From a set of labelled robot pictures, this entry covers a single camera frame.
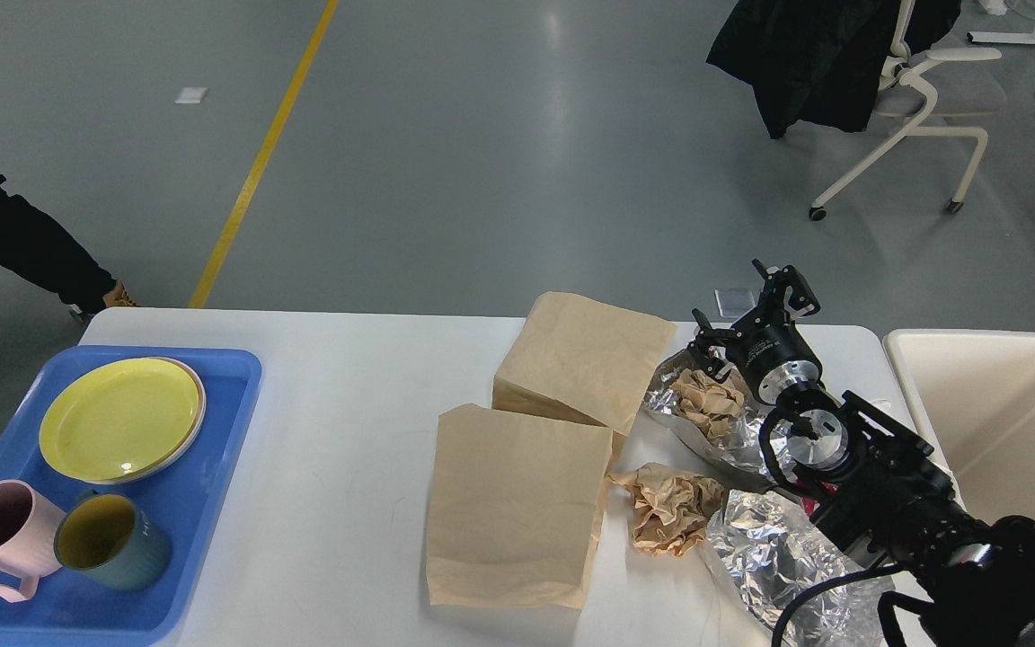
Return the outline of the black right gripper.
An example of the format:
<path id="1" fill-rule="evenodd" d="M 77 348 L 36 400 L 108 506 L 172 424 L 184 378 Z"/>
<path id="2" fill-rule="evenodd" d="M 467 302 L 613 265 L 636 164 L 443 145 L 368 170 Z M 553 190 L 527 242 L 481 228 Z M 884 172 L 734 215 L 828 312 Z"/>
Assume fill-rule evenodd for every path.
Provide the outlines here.
<path id="1" fill-rule="evenodd" d="M 808 280 L 791 263 L 783 267 L 752 261 L 764 286 L 756 301 L 753 323 L 760 329 L 742 332 L 745 315 L 728 328 L 714 328 L 702 310 L 693 310 L 697 332 L 687 352 L 706 376 L 723 384 L 732 373 L 757 401 L 774 405 L 789 386 L 822 385 L 822 363 L 804 336 L 793 326 L 821 310 Z"/>

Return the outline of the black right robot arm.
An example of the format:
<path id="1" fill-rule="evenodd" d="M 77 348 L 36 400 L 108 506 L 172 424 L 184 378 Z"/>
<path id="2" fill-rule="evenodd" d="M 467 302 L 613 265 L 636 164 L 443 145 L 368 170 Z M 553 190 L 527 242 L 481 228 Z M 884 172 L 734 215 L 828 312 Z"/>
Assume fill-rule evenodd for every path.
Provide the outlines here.
<path id="1" fill-rule="evenodd" d="M 858 394 L 831 396 L 796 328 L 820 310 L 808 281 L 790 265 L 753 266 L 765 282 L 756 306 L 728 328 L 694 310 L 687 351 L 715 381 L 739 372 L 769 409 L 757 442 L 773 482 L 816 501 L 814 524 L 839 549 L 862 547 L 868 556 L 865 570 L 789 602 L 772 643 L 781 644 L 792 616 L 821 594 L 907 571 L 928 599 L 880 594 L 876 613 L 890 646 L 904 642 L 899 609 L 915 614 L 938 646 L 1035 646 L 1035 521 L 1014 514 L 988 525 L 970 516 L 928 442 Z"/>

